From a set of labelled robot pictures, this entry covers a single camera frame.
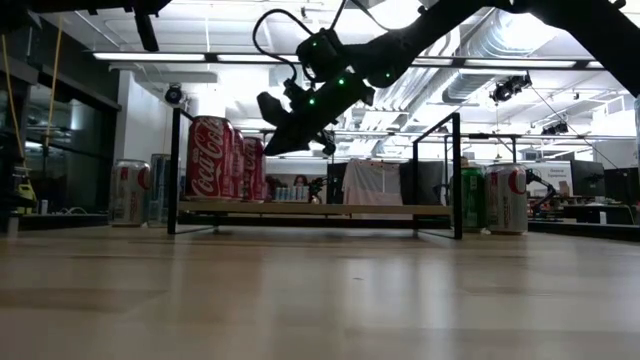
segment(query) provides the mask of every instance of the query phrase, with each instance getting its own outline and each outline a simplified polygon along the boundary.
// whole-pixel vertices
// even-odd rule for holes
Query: shelf
[[[314,205],[314,204],[282,204],[282,203],[234,203],[208,201],[181,201],[178,209],[182,211],[207,211],[228,213],[254,214],[404,214],[404,215],[434,215],[449,216],[450,207],[434,205],[402,205],[402,206],[373,206],[373,205]]]

